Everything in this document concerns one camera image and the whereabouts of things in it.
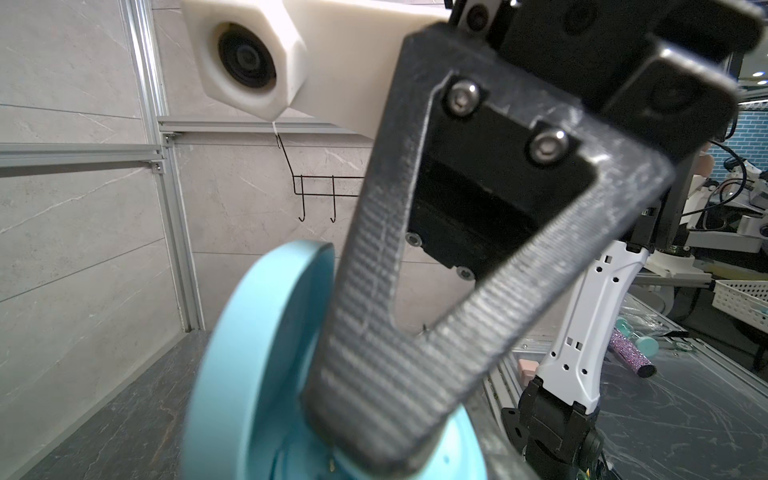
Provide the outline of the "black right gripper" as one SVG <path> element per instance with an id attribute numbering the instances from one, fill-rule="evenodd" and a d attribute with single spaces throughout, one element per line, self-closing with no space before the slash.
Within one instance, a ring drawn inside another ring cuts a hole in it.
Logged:
<path id="1" fill-rule="evenodd" d="M 404 44 L 429 109 L 408 239 L 483 278 L 606 187 L 599 154 L 677 177 L 736 113 L 722 65 L 764 25 L 748 1 L 456 4 Z"/>

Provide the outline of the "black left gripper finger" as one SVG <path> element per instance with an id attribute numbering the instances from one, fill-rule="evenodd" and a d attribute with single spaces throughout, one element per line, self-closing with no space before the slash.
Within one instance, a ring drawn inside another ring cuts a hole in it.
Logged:
<path id="1" fill-rule="evenodd" d="M 535 472 L 513 448 L 493 415 L 487 395 L 477 389 L 465 402 L 477 436 L 487 479 L 534 480 Z"/>

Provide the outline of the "teal earbud charging case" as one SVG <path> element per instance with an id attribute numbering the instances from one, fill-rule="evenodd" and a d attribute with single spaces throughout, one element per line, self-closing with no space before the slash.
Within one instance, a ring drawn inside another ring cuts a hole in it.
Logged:
<path id="1" fill-rule="evenodd" d="M 370 479 L 323 442 L 299 405 L 334 279 L 329 243 L 261 256 L 208 343 L 182 440 L 185 479 Z"/>

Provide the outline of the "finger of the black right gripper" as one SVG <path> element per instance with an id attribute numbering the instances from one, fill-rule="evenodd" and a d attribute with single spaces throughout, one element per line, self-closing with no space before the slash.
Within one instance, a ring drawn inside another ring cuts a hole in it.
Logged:
<path id="1" fill-rule="evenodd" d="M 309 425 L 376 477 L 426 468 L 448 417 L 672 180 L 653 176 L 648 165 L 632 168 L 599 154 L 604 189 L 586 191 L 538 237 L 477 278 L 425 333 L 400 330 L 395 294 L 429 112 L 408 96 L 408 36 L 302 393 Z"/>

